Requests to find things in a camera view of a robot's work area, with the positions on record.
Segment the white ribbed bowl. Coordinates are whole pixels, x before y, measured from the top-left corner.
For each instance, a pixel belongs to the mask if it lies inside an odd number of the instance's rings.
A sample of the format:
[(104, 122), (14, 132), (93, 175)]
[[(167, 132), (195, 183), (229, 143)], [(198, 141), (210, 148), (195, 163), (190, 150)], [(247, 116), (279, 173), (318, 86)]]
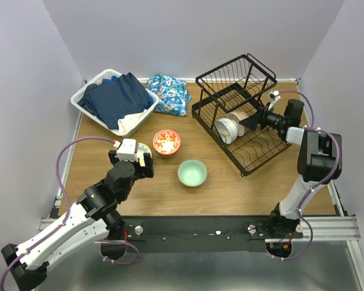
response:
[(220, 118), (214, 122), (214, 126), (225, 144), (233, 143), (238, 136), (238, 125), (229, 118)]

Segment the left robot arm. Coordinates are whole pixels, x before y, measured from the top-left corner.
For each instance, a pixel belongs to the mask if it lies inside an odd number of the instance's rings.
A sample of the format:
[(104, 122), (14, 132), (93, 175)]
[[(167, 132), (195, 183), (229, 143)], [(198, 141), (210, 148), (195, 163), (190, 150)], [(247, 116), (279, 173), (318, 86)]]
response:
[(139, 251), (128, 240), (131, 235), (116, 208), (127, 199), (135, 181), (153, 178), (151, 155), (138, 156), (138, 142), (134, 139), (118, 141), (103, 136), (93, 139), (113, 145), (109, 152), (112, 169), (106, 178), (86, 189), (73, 204), (60, 174), (56, 174), (67, 211), (27, 241), (2, 248), (7, 268), (1, 276), (0, 290), (5, 289), (7, 275), (13, 277), (19, 290), (35, 289), (46, 279), (49, 267), (74, 250), (96, 241)]

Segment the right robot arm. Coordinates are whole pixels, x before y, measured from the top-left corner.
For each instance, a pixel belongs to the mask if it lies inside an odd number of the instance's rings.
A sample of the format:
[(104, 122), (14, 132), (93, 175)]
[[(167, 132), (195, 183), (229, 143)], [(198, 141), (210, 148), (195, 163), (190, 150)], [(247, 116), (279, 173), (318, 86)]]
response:
[(296, 231), (311, 198), (324, 185), (340, 176), (342, 138), (318, 129), (301, 128), (304, 103), (300, 100), (289, 100), (283, 115), (274, 113), (272, 108), (269, 102), (259, 109), (260, 127), (271, 127), (282, 141), (300, 146), (298, 177), (287, 196), (271, 211), (265, 225), (273, 238), (281, 238)]

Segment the beige bowl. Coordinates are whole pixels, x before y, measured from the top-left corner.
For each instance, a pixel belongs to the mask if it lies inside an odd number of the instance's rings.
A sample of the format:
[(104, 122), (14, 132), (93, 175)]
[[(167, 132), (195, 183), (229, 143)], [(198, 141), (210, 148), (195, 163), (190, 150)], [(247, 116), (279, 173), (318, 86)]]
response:
[(248, 118), (248, 117), (249, 117), (249, 115), (247, 113), (239, 111), (239, 110), (234, 110), (227, 114), (227, 118), (229, 118), (237, 123), (238, 136), (243, 136), (246, 132), (249, 131), (248, 129), (246, 129), (245, 127), (240, 125), (240, 121), (245, 118)]

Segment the orange white floral bowl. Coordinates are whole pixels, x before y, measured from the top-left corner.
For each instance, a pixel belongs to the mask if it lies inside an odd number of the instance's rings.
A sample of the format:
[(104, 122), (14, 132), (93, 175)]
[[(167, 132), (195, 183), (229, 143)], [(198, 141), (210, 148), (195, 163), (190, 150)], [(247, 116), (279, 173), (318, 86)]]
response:
[(154, 150), (160, 152), (174, 152), (181, 147), (181, 138), (179, 134), (173, 130), (161, 130), (155, 134), (152, 140)]

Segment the mint green bowl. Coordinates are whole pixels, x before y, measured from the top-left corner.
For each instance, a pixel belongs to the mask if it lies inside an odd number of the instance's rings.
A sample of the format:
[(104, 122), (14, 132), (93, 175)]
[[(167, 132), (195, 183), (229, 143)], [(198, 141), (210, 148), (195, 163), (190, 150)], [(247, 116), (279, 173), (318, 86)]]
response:
[(201, 161), (190, 159), (180, 164), (177, 175), (183, 185), (198, 187), (206, 181), (207, 168)]

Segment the yellow sun patterned bowl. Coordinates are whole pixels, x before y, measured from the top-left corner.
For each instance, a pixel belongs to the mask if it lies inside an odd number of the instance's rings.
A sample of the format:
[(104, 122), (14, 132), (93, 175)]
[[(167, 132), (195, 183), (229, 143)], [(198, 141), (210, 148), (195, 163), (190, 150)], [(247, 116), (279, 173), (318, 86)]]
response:
[(144, 159), (144, 154), (148, 153), (150, 155), (150, 157), (152, 157), (152, 151), (150, 149), (150, 147), (144, 143), (139, 142), (138, 143), (138, 148), (137, 148), (137, 157), (139, 157), (140, 159)]

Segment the blue white patterned bowl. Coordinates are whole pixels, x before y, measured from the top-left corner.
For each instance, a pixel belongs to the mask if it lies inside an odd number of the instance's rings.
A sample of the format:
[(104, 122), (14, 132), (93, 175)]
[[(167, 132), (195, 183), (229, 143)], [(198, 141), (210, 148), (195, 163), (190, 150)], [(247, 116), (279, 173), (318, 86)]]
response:
[(176, 150), (176, 151), (174, 151), (174, 152), (170, 152), (170, 153), (166, 153), (166, 152), (160, 152), (160, 151), (158, 151), (157, 149), (155, 149), (155, 153), (156, 154), (161, 154), (161, 155), (173, 155), (173, 154), (177, 154), (179, 152), (179, 150)]

